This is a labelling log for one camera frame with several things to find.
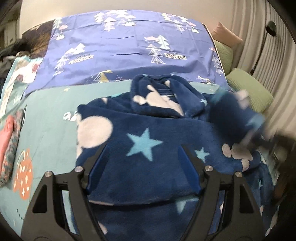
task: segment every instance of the bed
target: bed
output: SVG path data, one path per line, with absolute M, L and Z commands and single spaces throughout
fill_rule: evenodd
M 9 114 L 26 106 L 11 181 L 0 189 L 0 212 L 18 235 L 44 173 L 65 173 L 76 165 L 77 106 L 129 92 L 138 74 L 177 75 L 204 94 L 214 94 L 220 86 L 230 89 L 206 26 L 181 16 L 124 9 L 92 12 L 41 24 L 23 38 L 32 53 L 15 60 L 0 103 L 1 126 Z M 257 164 L 242 170 L 268 234 L 276 220 L 270 205 L 276 174 L 272 180 L 272 166 L 260 151 L 255 157 Z M 20 184 L 19 175 L 28 181 Z M 176 200 L 178 212 L 198 201 L 186 198 Z M 66 192 L 64 203 L 70 229 L 76 232 Z

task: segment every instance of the folded blanket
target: folded blanket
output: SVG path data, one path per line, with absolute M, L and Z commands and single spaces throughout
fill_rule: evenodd
M 5 186 L 12 174 L 13 163 L 15 161 L 15 153 L 17 150 L 17 144 L 20 137 L 20 130 L 23 122 L 24 110 L 19 109 L 14 115 L 14 124 L 11 138 L 6 149 L 1 174 L 0 174 L 0 187 Z
M 227 116 L 237 124 L 237 133 L 232 133 L 234 127 L 221 131 L 223 120 L 217 115 L 226 107 L 231 108 L 227 112 L 233 119 L 244 120 L 235 123 Z M 272 192 L 268 168 L 261 163 L 259 152 L 250 153 L 239 144 L 258 125 L 252 121 L 257 113 L 241 108 L 229 91 L 202 95 L 175 75 L 138 75 L 129 93 L 95 99 L 77 110 L 76 165 L 83 165 L 102 143 L 111 148 L 100 182 L 89 195 L 110 240 L 181 237 L 198 202 L 178 160 L 181 144 L 189 145 L 205 165 L 221 173 L 248 170 L 247 181 L 258 208 Z M 265 172 L 259 171 L 262 165 Z M 219 223 L 222 204 L 223 193 L 210 233 Z
M 13 116 L 12 115 L 7 116 L 5 125 L 3 129 L 0 131 L 0 170 L 2 169 L 4 154 L 6 152 L 8 143 L 11 139 L 11 135 L 13 131 L 13 122 L 14 122 Z

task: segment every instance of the dark brown fabric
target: dark brown fabric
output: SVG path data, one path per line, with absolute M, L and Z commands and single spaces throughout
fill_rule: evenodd
M 45 56 L 52 33 L 53 22 L 53 20 L 48 21 L 23 33 L 22 39 L 31 47 L 30 58 L 42 58 Z

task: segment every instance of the bed sheet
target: bed sheet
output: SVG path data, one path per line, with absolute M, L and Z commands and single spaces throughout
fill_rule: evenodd
M 176 74 L 229 88 L 213 39 L 198 21 L 166 13 L 111 10 L 57 18 L 32 91 Z
M 51 170 L 55 174 L 60 174 L 75 167 L 77 106 L 95 98 L 128 92 L 130 84 L 131 80 L 125 80 L 40 90 L 10 110 L 11 112 L 27 106 L 12 179 L 7 186 L 0 189 L 0 212 L 18 235 L 21 233 L 29 201 L 44 173 Z M 204 93 L 214 93 L 217 90 L 217 86 L 203 83 L 191 85 Z M 32 185 L 26 186 L 24 183 L 23 188 L 16 189 L 14 183 L 21 182 L 16 174 L 26 176 L 26 173 L 20 173 L 21 165 L 32 167 L 29 175 Z M 74 232 L 67 192 L 64 193 L 64 201 L 69 226 Z

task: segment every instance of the wall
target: wall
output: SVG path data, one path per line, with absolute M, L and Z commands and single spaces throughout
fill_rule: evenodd
M 84 12 L 138 9 L 176 14 L 198 20 L 211 31 L 218 21 L 231 28 L 236 0 L 23 0 L 20 35 L 43 22 Z

